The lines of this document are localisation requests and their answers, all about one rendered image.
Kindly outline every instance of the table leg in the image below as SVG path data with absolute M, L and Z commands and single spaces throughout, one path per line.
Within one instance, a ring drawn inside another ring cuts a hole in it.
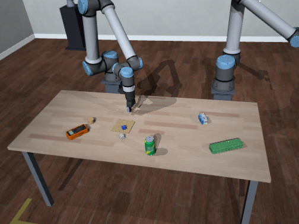
M 249 181 L 247 193 L 245 197 L 245 204 L 243 207 L 242 217 L 241 217 L 241 224 L 249 224 L 250 215 L 252 212 L 253 202 L 255 200 L 256 189 L 258 185 L 258 181 Z
M 46 202 L 46 205 L 48 207 L 52 206 L 54 201 L 47 187 L 47 184 L 44 181 L 43 174 L 40 172 L 39 166 L 36 162 L 35 157 L 33 156 L 33 153 L 22 152 L 22 154 L 25 157 L 25 160 L 30 168 L 30 171 L 34 177 L 34 180 L 36 181 L 37 186 L 39 187 L 39 190 L 44 198 L 44 201 Z

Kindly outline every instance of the wooden tabletop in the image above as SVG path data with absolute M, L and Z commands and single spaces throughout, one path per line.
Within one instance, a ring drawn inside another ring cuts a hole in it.
M 198 114 L 209 122 L 201 125 Z M 90 131 L 74 140 L 65 132 L 89 117 Z M 124 139 L 112 127 L 135 121 Z M 145 153 L 155 138 L 157 152 Z M 243 148 L 212 154 L 209 144 L 240 138 Z M 62 90 L 8 146 L 9 150 L 172 169 L 270 183 L 256 103 L 136 96 L 131 113 L 122 94 Z

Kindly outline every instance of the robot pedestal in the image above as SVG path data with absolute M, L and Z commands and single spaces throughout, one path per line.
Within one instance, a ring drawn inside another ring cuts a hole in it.
M 105 79 L 101 81 L 101 84 L 105 84 L 106 92 L 109 94 L 119 94 L 118 89 L 120 87 L 121 80 L 116 82 L 107 82 Z
M 228 92 L 219 92 L 213 89 L 212 87 L 212 94 L 214 94 L 214 100 L 224 100 L 224 101 L 231 101 L 231 96 L 235 94 L 235 88 Z
M 65 5 L 60 8 L 60 11 L 69 43 L 69 46 L 65 49 L 85 51 L 83 21 L 82 15 L 78 10 L 78 5 L 75 4 L 75 7 L 67 7 Z

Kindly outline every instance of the blue joint cap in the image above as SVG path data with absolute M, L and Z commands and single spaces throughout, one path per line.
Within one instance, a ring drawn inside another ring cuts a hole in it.
M 294 36 L 293 38 L 291 38 L 290 45 L 293 48 L 299 48 L 299 36 Z
M 120 74 L 124 77 L 124 78 L 130 78 L 133 76 L 133 69 L 130 67 L 123 67 L 120 70 Z
M 140 66 L 139 66 L 139 70 L 140 70 L 140 69 L 142 69 L 142 67 L 143 67 L 143 62 L 142 62 L 142 60 L 141 60 L 140 57 L 139 57 L 138 59 L 140 60 Z
M 78 0 L 78 9 L 80 14 L 85 14 L 88 8 L 88 0 Z
M 231 55 L 221 55 L 220 57 L 218 57 L 216 62 L 217 66 L 220 69 L 230 69 L 235 65 L 235 63 L 236 61 Z
M 117 53 L 113 50 L 105 51 L 105 52 L 102 53 L 102 55 L 104 57 L 108 57 L 109 59 L 117 59 L 118 58 Z
M 114 73 L 114 67 L 117 65 L 118 63 L 115 63 L 113 66 L 112 66 L 112 72 Z
M 86 73 L 88 76 L 93 76 L 93 73 L 92 73 L 92 71 L 90 70 L 90 68 L 88 67 L 88 64 L 87 64 L 85 61 L 83 61 L 82 64 L 83 64 L 83 68 L 84 68 L 84 70 L 85 70 L 85 73 Z

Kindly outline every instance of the green brick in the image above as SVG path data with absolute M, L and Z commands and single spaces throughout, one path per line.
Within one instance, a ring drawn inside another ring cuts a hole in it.
M 235 150 L 242 147 L 243 147 L 243 142 L 239 138 L 230 139 L 218 143 L 212 143 L 209 145 L 209 149 L 213 154 Z

